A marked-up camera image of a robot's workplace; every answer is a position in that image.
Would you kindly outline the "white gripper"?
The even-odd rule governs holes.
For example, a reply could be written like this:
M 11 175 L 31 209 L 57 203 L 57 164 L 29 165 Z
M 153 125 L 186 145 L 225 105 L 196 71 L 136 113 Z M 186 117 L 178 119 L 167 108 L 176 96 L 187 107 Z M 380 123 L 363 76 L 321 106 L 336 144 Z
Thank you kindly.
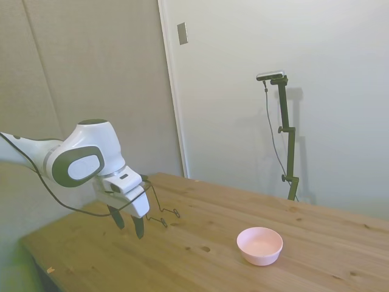
M 133 184 L 126 189 L 121 189 L 119 186 L 114 185 L 112 189 L 110 182 L 104 185 L 101 181 L 95 179 L 92 185 L 97 199 L 107 204 L 110 216 L 116 226 L 120 230 L 125 227 L 125 222 L 119 211 L 121 207 L 124 207 L 122 211 L 131 215 L 137 238 L 142 239 L 144 236 L 143 216 L 150 210 L 144 183 L 141 182 L 137 186 Z

